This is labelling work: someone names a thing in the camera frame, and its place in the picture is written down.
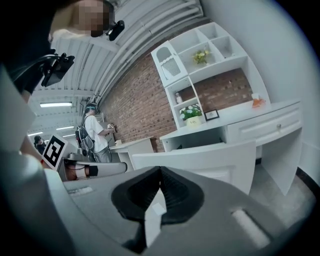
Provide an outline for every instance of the white wall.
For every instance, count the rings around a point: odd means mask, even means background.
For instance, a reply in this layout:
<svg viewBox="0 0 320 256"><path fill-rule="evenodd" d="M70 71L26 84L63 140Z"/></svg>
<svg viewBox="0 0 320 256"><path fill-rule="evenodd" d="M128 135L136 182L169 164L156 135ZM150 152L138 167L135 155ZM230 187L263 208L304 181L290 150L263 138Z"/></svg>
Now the white wall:
<svg viewBox="0 0 320 256"><path fill-rule="evenodd" d="M299 167L320 186L320 76L309 42L273 1L201 0L204 14L227 30L252 58L271 102L301 98Z"/></svg>

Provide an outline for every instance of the shelf compartment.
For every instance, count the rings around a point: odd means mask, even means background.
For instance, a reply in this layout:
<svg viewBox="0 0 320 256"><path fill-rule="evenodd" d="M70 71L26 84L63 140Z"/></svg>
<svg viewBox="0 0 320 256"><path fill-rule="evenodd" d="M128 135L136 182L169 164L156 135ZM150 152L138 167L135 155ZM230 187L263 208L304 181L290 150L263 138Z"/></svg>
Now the shelf compartment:
<svg viewBox="0 0 320 256"><path fill-rule="evenodd" d="M185 107L188 107L190 105L195 105L195 104L199 104L197 97L188 99L180 104L177 104L174 106L175 109L178 109L179 111Z"/></svg>
<svg viewBox="0 0 320 256"><path fill-rule="evenodd" d="M211 42L225 59L246 54L242 47L229 36L219 37L211 40Z"/></svg>
<svg viewBox="0 0 320 256"><path fill-rule="evenodd" d="M208 39L197 30L187 31L170 40L173 49L179 54L193 46L206 42Z"/></svg>
<svg viewBox="0 0 320 256"><path fill-rule="evenodd" d="M194 61L194 56L198 51L209 51L210 54L206 57L207 63L201 63L197 64ZM211 45L208 42L198 44L188 50L185 50L184 52L179 54L179 58L182 61L182 64L184 65L186 71L188 74L196 72L199 69L205 68L208 65L215 64L217 62L220 62L222 59L220 58L217 48L215 48L213 45Z"/></svg>
<svg viewBox="0 0 320 256"><path fill-rule="evenodd" d="M185 77L185 78L169 85L166 88L166 90L171 94L175 94L175 93L178 93L188 87L192 87L192 82L190 81L190 79L188 77Z"/></svg>
<svg viewBox="0 0 320 256"><path fill-rule="evenodd" d="M197 30L205 35L209 40L228 36L228 33L214 22L197 27Z"/></svg>
<svg viewBox="0 0 320 256"><path fill-rule="evenodd" d="M248 56L236 56L227 58L224 61L200 68L190 73L189 77L191 79L191 82L195 84L207 78L214 77L218 74L241 68L247 58Z"/></svg>

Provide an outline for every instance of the white paper tag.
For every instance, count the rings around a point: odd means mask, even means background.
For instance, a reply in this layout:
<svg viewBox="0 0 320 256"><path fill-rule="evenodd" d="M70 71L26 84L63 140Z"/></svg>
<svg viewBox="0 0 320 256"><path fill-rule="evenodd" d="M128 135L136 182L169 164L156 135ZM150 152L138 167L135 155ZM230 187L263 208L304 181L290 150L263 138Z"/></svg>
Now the white paper tag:
<svg viewBox="0 0 320 256"><path fill-rule="evenodd" d="M152 208L158 216L165 214L167 212L165 208L163 208L161 204L158 202L155 205L153 205Z"/></svg>

